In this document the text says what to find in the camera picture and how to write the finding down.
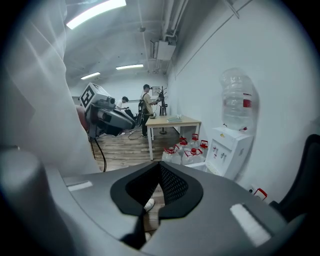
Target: fluorescent light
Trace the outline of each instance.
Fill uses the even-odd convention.
[[[86,75],[86,76],[84,76],[84,77],[81,77],[81,79],[82,79],[82,80],[85,80],[85,79],[87,79],[87,78],[92,78],[92,77],[97,76],[97,75],[100,75],[100,73],[97,72],[97,73],[89,74],[89,75]]]
[[[126,5],[126,0],[105,1],[81,13],[80,15],[69,21],[66,25],[73,30],[75,27],[79,26],[80,24],[84,23],[94,16]]]
[[[143,68],[143,64],[137,64],[137,65],[129,65],[129,66],[118,66],[116,67],[117,70],[124,70],[124,69],[132,69],[132,68]]]

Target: poster on wall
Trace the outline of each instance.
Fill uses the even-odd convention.
[[[158,96],[160,93],[160,87],[159,86],[152,86],[152,96]]]

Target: black office chair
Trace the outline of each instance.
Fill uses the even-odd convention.
[[[284,199],[270,206],[275,208],[290,222],[304,213],[311,213],[318,204],[320,174],[320,136],[310,135],[304,145],[300,167],[294,183]]]

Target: wall outlet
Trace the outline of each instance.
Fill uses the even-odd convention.
[[[248,191],[251,193],[251,194],[254,194],[256,191],[257,191],[258,187],[254,184],[251,184],[249,187],[248,187]]]

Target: air conditioning unit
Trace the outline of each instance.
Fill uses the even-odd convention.
[[[150,41],[150,57],[162,61],[170,61],[176,49],[176,42]]]

